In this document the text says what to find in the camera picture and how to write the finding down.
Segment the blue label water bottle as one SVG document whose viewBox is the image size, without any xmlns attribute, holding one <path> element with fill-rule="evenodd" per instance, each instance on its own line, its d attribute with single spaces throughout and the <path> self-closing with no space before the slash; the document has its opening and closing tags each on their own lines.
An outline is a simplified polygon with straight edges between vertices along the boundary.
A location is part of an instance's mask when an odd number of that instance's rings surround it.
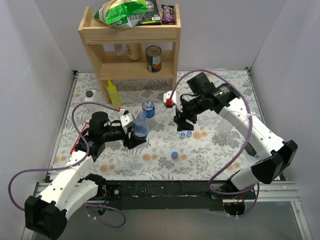
<svg viewBox="0 0 320 240">
<path fill-rule="evenodd" d="M 137 115 L 132 130 L 137 137 L 144 140 L 147 139 L 149 133 L 149 123 L 147 121 L 146 115 L 143 112 L 140 112 Z"/>
<path fill-rule="evenodd" d="M 150 99 L 146 99 L 142 104 L 142 112 L 147 119 L 152 119 L 156 113 L 155 104 Z"/>
</svg>

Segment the blue bottle cap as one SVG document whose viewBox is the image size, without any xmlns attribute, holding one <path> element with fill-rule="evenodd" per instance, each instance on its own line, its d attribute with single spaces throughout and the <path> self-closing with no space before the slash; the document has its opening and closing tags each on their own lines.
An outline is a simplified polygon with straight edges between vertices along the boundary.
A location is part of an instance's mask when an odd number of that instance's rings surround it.
<svg viewBox="0 0 320 240">
<path fill-rule="evenodd" d="M 178 156 L 179 156 L 179 154 L 178 154 L 178 152 L 176 152 L 176 151 L 173 151 L 173 152 L 171 153 L 171 157 L 172 157 L 173 159 L 177 159 Z"/>
</svg>

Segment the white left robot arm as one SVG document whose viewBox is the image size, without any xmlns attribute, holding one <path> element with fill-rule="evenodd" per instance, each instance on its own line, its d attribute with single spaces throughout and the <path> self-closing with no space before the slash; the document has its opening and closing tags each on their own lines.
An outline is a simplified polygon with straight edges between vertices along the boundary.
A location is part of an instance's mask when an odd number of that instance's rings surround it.
<svg viewBox="0 0 320 240">
<path fill-rule="evenodd" d="M 24 203 L 26 228 L 51 240 L 58 239 L 72 214 L 90 199 L 106 201 L 114 198 L 114 189 L 100 175 L 85 172 L 105 150 L 107 142 L 122 141 L 124 147 L 133 149 L 146 140 L 132 131 L 135 117 L 120 110 L 120 119 L 111 122 L 108 114 L 92 114 L 83 138 L 74 145 L 66 169 L 38 196 L 29 196 Z"/>
</svg>

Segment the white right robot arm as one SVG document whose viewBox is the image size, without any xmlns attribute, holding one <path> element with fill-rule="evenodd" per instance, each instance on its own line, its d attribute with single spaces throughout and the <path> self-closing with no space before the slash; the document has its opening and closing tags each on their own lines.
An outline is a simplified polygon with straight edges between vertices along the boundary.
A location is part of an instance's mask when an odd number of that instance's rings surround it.
<svg viewBox="0 0 320 240">
<path fill-rule="evenodd" d="M 208 184 L 226 170 L 242 154 L 247 145 L 255 150 L 259 161 L 250 167 L 231 175 L 220 189 L 210 188 L 214 194 L 237 199 L 259 183 L 270 184 L 291 163 L 298 150 L 294 140 L 285 141 L 273 133 L 250 110 L 243 94 L 227 80 L 220 86 L 209 81 L 208 71 L 200 69 L 198 74 L 187 81 L 193 99 L 186 101 L 176 93 L 176 89 L 163 95 L 166 107 L 175 107 L 174 122 L 177 131 L 193 130 L 197 116 L 207 110 L 214 111 L 235 127 L 245 138 L 239 152 L 217 173 Z"/>
</svg>

